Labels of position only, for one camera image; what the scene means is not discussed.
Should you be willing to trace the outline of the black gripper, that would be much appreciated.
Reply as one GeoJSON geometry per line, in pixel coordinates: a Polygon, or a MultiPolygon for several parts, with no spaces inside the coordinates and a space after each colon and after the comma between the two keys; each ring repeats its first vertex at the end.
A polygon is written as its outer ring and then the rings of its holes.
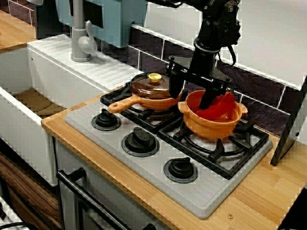
{"type": "Polygon", "coordinates": [[[199,108],[210,107],[217,96],[224,95],[230,77],[219,71],[214,63],[222,46],[220,44],[195,44],[192,57],[169,56],[169,93],[177,98],[182,91],[184,81],[205,88],[199,108]]]}

